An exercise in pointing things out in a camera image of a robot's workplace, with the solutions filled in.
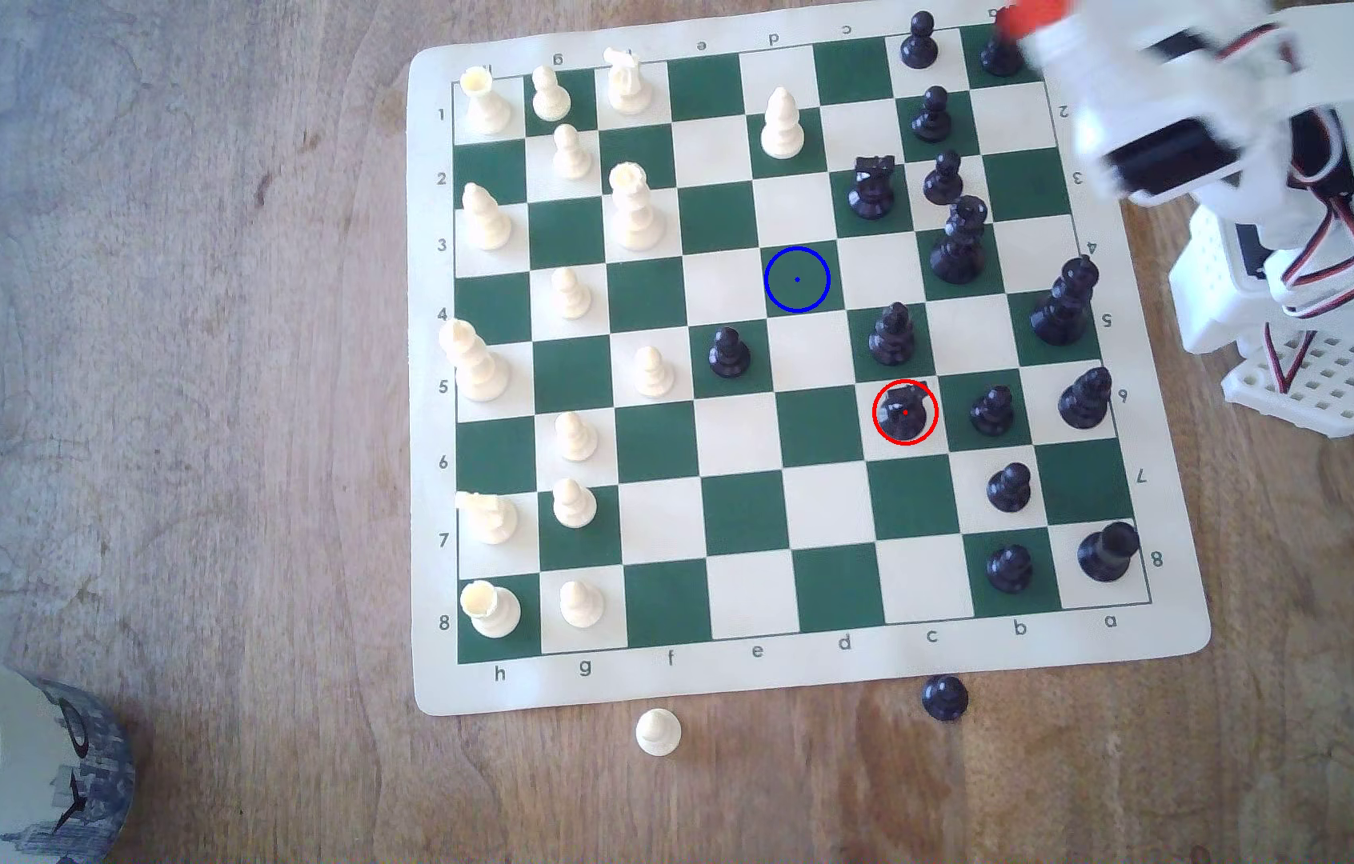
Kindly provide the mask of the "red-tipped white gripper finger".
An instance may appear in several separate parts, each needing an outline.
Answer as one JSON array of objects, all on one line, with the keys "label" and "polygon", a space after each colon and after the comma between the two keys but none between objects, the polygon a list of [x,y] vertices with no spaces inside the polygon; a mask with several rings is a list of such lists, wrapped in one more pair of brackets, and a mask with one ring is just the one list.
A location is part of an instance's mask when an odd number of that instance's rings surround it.
[{"label": "red-tipped white gripper finger", "polygon": [[1145,85],[1158,64],[1136,41],[1155,1],[1020,1],[1018,42],[1063,85]]},{"label": "red-tipped white gripper finger", "polygon": [[1003,5],[997,30],[1071,98],[1075,134],[1095,135],[1095,7]]}]

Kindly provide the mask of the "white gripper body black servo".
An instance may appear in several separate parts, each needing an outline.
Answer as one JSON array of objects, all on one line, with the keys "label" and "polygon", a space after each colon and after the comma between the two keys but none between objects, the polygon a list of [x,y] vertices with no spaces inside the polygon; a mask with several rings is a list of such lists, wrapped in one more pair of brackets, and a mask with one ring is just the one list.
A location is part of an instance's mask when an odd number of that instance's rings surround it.
[{"label": "white gripper body black servo", "polygon": [[1278,200],[1290,42],[1267,12],[1080,12],[1078,154],[1116,198]]}]

